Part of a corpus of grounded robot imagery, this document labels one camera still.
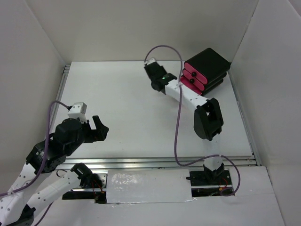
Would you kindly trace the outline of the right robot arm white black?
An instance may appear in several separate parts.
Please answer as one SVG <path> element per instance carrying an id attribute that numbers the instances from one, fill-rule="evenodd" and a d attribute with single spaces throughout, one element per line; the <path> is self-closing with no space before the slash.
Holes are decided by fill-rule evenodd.
<path id="1" fill-rule="evenodd" d="M 172 97 L 179 102 L 174 155 L 177 158 L 177 135 L 181 106 L 185 106 L 194 114 L 193 129 L 196 135 L 203 140 L 205 157 L 203 167 L 205 180 L 209 184 L 216 184 L 224 172 L 224 163 L 221 157 L 220 133 L 223 126 L 223 118 L 219 102 L 215 98 L 208 99 L 186 87 L 171 73 L 167 73 L 155 59 L 144 63 L 144 69 L 151 81 L 154 90 Z"/>

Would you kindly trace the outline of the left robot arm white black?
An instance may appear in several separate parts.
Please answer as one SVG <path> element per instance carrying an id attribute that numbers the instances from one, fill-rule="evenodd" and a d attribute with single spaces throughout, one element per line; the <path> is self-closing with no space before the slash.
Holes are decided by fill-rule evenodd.
<path id="1" fill-rule="evenodd" d="M 69 190 L 103 188 L 99 176 L 84 163 L 75 164 L 61 178 L 42 189 L 38 187 L 66 158 L 84 143 L 104 141 L 109 128 L 98 116 L 92 117 L 96 128 L 79 119 L 65 119 L 48 138 L 36 144 L 10 189 L 0 195 L 0 224 L 30 226 L 34 218 Z"/>

